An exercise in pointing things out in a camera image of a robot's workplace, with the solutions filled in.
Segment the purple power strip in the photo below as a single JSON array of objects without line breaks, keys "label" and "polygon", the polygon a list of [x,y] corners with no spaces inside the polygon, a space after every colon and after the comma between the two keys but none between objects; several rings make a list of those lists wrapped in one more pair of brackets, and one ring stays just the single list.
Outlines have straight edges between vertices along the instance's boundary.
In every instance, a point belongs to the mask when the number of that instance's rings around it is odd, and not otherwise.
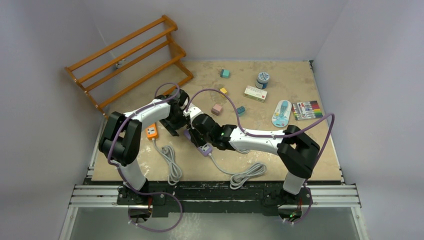
[{"label": "purple power strip", "polygon": [[[191,136],[190,136],[190,134],[189,134],[189,132],[188,132],[188,130],[185,130],[184,132],[183,132],[183,134],[184,134],[184,136],[191,142],[192,140],[191,140]],[[209,143],[206,143],[206,144],[204,144],[204,145],[202,145],[202,146],[199,146],[199,147],[197,147],[196,148],[204,157],[208,157],[208,156],[210,156],[211,155],[211,153],[212,153],[212,151],[213,151],[213,148],[212,148],[212,146],[209,144]]]}]

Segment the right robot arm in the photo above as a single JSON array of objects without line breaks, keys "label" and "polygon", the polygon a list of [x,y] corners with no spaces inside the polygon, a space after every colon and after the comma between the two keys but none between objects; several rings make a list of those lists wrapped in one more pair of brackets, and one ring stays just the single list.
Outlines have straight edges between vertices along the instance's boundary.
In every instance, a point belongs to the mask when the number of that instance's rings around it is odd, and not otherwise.
[{"label": "right robot arm", "polygon": [[288,171],[280,196],[288,204],[300,198],[321,149],[303,130],[295,125],[279,131],[242,130],[233,124],[219,125],[206,113],[192,113],[188,119],[191,141],[197,147],[208,143],[221,151],[253,150],[279,156]]}]

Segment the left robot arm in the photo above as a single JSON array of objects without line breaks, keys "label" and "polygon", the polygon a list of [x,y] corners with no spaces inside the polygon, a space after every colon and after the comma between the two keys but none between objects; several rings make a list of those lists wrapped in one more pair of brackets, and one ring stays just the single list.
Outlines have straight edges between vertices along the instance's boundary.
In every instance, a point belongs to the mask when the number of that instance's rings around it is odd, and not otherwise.
[{"label": "left robot arm", "polygon": [[149,199],[149,181],[137,163],[141,134],[150,125],[161,122],[171,136],[179,136],[177,131],[187,125],[183,111],[189,100],[184,90],[175,89],[171,94],[159,95],[136,110],[126,113],[115,111],[106,121],[98,149],[106,156],[107,162],[117,168],[124,185],[131,189],[130,199],[138,205]]}]

